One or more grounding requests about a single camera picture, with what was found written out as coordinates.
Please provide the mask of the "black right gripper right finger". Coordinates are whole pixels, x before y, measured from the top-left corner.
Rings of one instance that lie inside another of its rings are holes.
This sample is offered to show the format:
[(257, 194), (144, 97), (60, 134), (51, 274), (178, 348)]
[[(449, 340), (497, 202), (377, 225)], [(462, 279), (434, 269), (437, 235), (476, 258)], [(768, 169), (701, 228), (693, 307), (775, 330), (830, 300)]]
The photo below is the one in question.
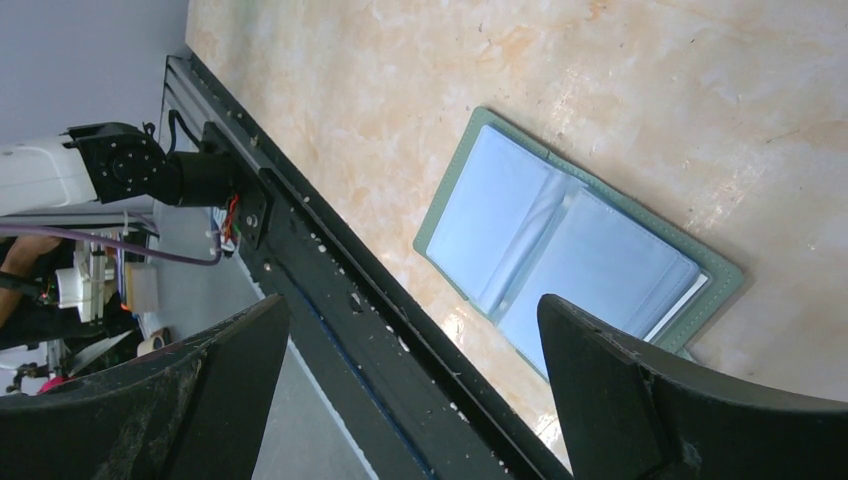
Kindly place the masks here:
[(847, 406), (700, 366), (563, 298), (537, 307), (578, 479), (843, 479)]

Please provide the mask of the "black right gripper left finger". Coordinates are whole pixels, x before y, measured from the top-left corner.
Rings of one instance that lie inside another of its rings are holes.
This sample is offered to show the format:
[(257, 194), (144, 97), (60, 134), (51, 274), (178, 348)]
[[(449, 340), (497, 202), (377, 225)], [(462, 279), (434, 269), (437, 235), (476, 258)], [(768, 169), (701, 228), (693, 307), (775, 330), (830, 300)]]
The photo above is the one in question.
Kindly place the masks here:
[(269, 296), (189, 338), (1, 400), (5, 479), (248, 479), (289, 338)]

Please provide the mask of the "sage green card holder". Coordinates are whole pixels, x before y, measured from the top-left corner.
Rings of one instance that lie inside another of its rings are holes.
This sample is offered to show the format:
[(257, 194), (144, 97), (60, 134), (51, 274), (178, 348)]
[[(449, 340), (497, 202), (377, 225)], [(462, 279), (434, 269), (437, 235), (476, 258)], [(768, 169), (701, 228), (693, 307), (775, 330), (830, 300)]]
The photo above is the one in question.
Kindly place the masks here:
[(546, 294), (682, 354), (744, 282), (733, 262), (485, 107), (413, 247), (540, 375)]

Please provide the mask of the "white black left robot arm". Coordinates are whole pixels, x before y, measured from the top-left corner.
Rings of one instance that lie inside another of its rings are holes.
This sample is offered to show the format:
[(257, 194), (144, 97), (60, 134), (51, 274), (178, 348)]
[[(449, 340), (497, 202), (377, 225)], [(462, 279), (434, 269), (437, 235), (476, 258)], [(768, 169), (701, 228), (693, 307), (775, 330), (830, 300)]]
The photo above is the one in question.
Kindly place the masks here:
[(177, 207), (220, 207), (237, 191), (236, 157), (216, 143), (165, 151), (148, 133), (120, 122), (71, 127), (57, 136), (1, 148), (1, 213), (140, 196)]

